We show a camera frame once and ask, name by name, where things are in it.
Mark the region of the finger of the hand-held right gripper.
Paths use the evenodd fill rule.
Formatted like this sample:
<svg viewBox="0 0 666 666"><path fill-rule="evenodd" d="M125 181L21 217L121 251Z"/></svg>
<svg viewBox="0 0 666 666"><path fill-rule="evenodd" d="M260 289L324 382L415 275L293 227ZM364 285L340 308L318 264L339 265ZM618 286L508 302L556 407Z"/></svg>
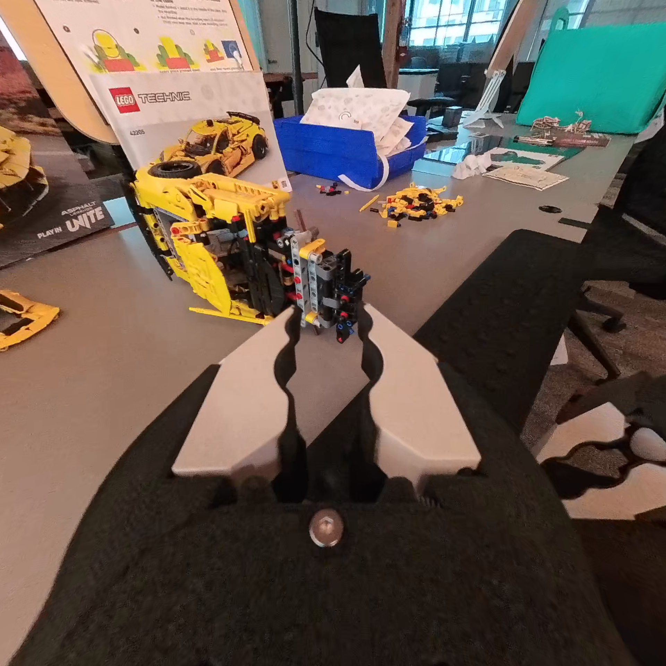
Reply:
<svg viewBox="0 0 666 666"><path fill-rule="evenodd" d="M630 461L665 462L665 433L656 422L641 408L624 414L611 402L555 425L536 446L535 458L564 458L583 445L620 451Z"/></svg>
<svg viewBox="0 0 666 666"><path fill-rule="evenodd" d="M643 463L631 469L618 485L588 489L579 498L562 503L577 520L635 520L640 513L665 506L665 466Z"/></svg>

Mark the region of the pile of yellow toy bricks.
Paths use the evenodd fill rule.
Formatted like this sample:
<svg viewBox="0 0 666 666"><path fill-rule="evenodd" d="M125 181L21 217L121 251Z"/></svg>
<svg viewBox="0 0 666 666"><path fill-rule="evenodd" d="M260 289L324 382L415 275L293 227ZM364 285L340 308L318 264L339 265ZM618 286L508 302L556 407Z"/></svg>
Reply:
<svg viewBox="0 0 666 666"><path fill-rule="evenodd" d="M404 221L434 221L453 214L464 203L462 195L449 198L446 192L446 187L429 188L410 184L388 196L377 212L387 227L392 229L400 228Z"/></svg>

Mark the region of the yellow toy car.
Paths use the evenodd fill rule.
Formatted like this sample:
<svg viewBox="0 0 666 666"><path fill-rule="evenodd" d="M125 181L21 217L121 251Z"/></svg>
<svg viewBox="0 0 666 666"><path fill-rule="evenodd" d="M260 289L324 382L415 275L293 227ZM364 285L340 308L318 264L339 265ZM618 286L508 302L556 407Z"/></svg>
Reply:
<svg viewBox="0 0 666 666"><path fill-rule="evenodd" d="M139 169L130 188L162 271L209 304L194 312L264 326L295 306L301 327L332 330L340 344L355 333L370 276L352 268L348 249L331 251L300 211L290 225L287 192L186 161Z"/></svg>

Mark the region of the grey desk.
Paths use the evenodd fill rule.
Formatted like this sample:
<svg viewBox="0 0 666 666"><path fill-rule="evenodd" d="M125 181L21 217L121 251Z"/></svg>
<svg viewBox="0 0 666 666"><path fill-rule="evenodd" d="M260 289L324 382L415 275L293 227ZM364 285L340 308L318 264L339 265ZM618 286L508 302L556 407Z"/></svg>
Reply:
<svg viewBox="0 0 666 666"><path fill-rule="evenodd" d="M555 172L569 177L539 193L484 177L406 173L462 195L455 214L388 229L359 212L371 193L321 196L304 174L290 180L290 208L318 227L331 249L349 248L371 275L364 298L408 334L445 303L503 239L529 229L572 242L585 232L632 145L588 148ZM551 204L561 214L541 212ZM81 516L119 457L209 365L259 326L191 312L191 288L165 277L140 230L98 232L15 264L1 287L60 307L34 338L1 353L1 664L38 616Z"/></svg>

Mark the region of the wooden desk lamp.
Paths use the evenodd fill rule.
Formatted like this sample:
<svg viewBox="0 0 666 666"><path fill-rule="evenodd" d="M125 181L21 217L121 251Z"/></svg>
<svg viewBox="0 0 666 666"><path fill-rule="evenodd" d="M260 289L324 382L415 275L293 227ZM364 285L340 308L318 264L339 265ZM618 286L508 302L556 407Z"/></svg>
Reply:
<svg viewBox="0 0 666 666"><path fill-rule="evenodd" d="M502 112L495 112L500 89L521 42L533 21L537 1L517 1L486 69L486 85L477 107L462 121L464 129L485 129L486 121L504 128Z"/></svg>

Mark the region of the yellow toy car panel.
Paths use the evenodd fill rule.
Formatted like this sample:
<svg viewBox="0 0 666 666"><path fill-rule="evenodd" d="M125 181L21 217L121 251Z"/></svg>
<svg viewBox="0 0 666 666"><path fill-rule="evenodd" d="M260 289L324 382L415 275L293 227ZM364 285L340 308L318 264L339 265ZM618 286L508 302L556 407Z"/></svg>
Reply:
<svg viewBox="0 0 666 666"><path fill-rule="evenodd" d="M18 292L1 290L1 351L26 342L60 316L56 306L35 302Z"/></svg>

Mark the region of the crumpled white paper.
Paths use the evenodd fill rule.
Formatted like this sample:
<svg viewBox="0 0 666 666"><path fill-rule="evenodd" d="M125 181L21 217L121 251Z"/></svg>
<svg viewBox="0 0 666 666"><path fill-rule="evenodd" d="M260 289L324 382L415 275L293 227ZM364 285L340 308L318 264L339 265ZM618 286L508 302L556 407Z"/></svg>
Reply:
<svg viewBox="0 0 666 666"><path fill-rule="evenodd" d="M458 162L452 172L452 178L465 180L474 176L485 174L492 165L492 154L469 154L461 162Z"/></svg>

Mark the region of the white leaflet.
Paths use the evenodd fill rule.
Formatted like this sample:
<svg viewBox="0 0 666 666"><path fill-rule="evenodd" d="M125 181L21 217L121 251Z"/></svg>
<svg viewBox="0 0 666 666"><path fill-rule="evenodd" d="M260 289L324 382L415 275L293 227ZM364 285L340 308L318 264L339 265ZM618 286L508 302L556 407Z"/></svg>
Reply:
<svg viewBox="0 0 666 666"><path fill-rule="evenodd" d="M488 169L484 173L484 177L512 185L528 187L539 192L543 192L569 180L569 177L561 174L512 162L501 164L497 168Z"/></svg>

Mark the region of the toy car cardboard box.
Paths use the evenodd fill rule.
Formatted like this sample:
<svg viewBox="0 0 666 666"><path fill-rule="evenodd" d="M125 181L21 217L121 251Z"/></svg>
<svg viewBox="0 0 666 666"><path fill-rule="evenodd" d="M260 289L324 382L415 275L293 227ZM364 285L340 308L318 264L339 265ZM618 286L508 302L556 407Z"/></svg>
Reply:
<svg viewBox="0 0 666 666"><path fill-rule="evenodd" d="M1 43L1 267L111 225L26 68Z"/></svg>

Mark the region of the green booklet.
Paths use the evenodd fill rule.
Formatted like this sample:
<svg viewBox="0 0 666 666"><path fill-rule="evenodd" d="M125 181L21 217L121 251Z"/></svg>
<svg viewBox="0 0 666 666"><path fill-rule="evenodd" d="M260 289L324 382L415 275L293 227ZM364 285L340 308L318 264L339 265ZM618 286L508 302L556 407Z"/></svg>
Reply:
<svg viewBox="0 0 666 666"><path fill-rule="evenodd" d="M583 152L583 148L560 148L554 146L532 146L516 144L508 147L495 147L485 155L490 158L491 169L497 169L504 164L519 164L540 171L549 171L561 162Z"/></svg>

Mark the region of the small wooden model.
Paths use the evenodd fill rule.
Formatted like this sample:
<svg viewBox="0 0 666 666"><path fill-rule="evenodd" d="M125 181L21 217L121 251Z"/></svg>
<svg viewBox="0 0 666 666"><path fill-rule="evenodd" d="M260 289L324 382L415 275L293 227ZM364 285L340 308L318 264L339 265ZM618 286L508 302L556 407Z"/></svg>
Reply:
<svg viewBox="0 0 666 666"><path fill-rule="evenodd" d="M562 125L558 117L545 116L536 119L531 125L531 131L542 137L582 136L589 133L592 121L586 119L581 110L576 111L574 115L574 121L566 125Z"/></svg>

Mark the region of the large white printed paper bag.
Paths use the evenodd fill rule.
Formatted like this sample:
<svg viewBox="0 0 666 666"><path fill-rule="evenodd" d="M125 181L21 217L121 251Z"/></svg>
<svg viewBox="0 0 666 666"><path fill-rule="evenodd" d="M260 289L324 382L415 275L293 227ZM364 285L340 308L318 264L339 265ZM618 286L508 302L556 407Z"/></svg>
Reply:
<svg viewBox="0 0 666 666"><path fill-rule="evenodd" d="M338 129L365 130L376 143L388 138L410 93L400 88L366 86L357 65L343 87L326 87L312 94L300 123Z"/></svg>

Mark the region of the teal fabric bag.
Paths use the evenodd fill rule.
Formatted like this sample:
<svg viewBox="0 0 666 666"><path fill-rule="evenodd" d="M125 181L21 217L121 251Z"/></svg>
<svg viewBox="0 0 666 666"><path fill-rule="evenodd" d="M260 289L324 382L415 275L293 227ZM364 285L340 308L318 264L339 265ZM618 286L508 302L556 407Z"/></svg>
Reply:
<svg viewBox="0 0 666 666"><path fill-rule="evenodd" d="M644 131L665 107L665 23L572 29L570 18L564 7L554 13L516 123L550 117L612 135Z"/></svg>

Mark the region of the grey metal pole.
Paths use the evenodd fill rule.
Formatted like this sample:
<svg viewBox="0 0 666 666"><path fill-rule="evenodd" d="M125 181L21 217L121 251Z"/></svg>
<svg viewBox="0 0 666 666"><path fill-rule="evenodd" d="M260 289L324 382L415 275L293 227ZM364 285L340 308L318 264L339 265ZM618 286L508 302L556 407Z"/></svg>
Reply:
<svg viewBox="0 0 666 666"><path fill-rule="evenodd" d="M300 57L300 38L298 21L298 2L287 1L288 19L290 29L290 50L292 62L292 93L294 98L295 114L304 114L303 77Z"/></svg>

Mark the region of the wooden support post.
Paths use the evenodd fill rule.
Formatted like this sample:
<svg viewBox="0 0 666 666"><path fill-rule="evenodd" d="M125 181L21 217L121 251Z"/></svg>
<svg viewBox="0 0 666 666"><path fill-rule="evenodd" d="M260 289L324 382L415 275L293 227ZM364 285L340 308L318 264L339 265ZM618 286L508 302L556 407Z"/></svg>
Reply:
<svg viewBox="0 0 666 666"><path fill-rule="evenodd" d="M400 35L404 25L406 1L385 1L382 63L387 88L396 88L400 60Z"/></svg>

